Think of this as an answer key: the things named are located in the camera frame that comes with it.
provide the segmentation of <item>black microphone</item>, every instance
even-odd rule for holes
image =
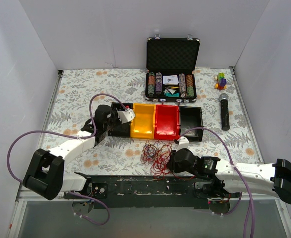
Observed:
[[[222,130],[229,130],[228,98],[226,93],[222,93],[219,96]]]

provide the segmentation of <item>robotic arm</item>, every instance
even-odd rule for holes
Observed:
[[[59,192],[77,191],[89,195],[92,191],[91,177],[82,173],[64,174],[64,168],[82,152],[94,148],[111,130],[122,123],[129,123],[135,118],[133,109],[114,110],[107,105],[99,105],[95,111],[94,122],[91,119],[77,134],[78,139],[71,139],[50,149],[38,149],[33,154],[31,163],[23,180],[23,185],[46,198],[54,199]],[[218,197],[219,194],[246,192],[241,177],[234,169],[237,166],[253,193],[279,197],[291,204],[291,163],[277,159],[274,164],[254,165],[237,163],[232,165],[218,157],[195,156],[189,149],[189,141],[181,137],[178,148],[172,150],[167,163],[174,173],[189,172],[205,180],[197,189],[199,197]]]
[[[234,169],[237,166],[247,181],[252,193],[279,197],[283,202],[291,204],[291,163],[277,159],[274,164],[231,165],[218,157],[195,156],[188,150],[189,141],[181,137],[178,148],[171,152],[167,167],[175,173],[189,172],[199,178],[208,180],[196,191],[200,197],[217,197],[219,194],[246,192],[241,177]]]
[[[99,105],[95,111],[95,136],[91,119],[77,134],[78,139],[71,139],[51,150],[38,149],[33,154],[31,163],[23,180],[23,185],[46,198],[54,199],[59,192],[79,191],[88,195],[91,191],[90,177],[81,173],[64,174],[64,168],[82,152],[97,146],[111,130],[122,123],[129,123],[135,118],[133,109],[113,110],[110,106]]]

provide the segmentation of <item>white wall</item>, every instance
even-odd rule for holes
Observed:
[[[6,154],[20,134],[41,129],[58,72],[18,0],[0,0],[0,238],[6,237],[18,190]],[[14,149],[12,168],[22,179],[38,136]]]
[[[270,0],[236,72],[265,162],[291,162],[291,0]]]
[[[20,0],[57,69],[145,68],[146,38],[201,39],[198,66],[236,65],[268,0]]]

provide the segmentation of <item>floral tablecloth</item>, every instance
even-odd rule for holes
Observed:
[[[219,72],[227,79],[225,91],[214,89],[214,76]],[[65,70],[47,130],[76,135],[89,118],[90,98],[100,92],[114,95],[127,103],[152,103],[144,99],[145,76],[144,70],[135,69]],[[186,106],[202,108],[204,127],[220,135],[228,145],[235,162],[259,163],[230,70],[197,68],[195,79],[197,101],[187,103]],[[221,130],[218,97],[223,92],[229,95],[229,131]],[[92,110],[94,111],[99,104],[110,105],[112,101],[112,98],[99,96],[94,100]],[[50,149],[66,140],[67,138],[45,135],[42,148]],[[151,165],[145,165],[140,160],[145,142],[143,139],[106,137],[97,147],[85,151],[73,160],[67,166],[66,172],[150,175]],[[197,156],[218,156],[228,160],[218,139],[207,131],[204,132],[203,141],[191,142],[189,149]]]

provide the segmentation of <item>small card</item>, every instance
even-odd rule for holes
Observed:
[[[169,89],[169,92],[170,92],[171,94],[174,94],[176,91],[177,91],[177,90],[175,90],[175,89]]]
[[[163,84],[165,85],[178,85],[178,76],[177,75],[170,75],[170,76],[163,76]]]

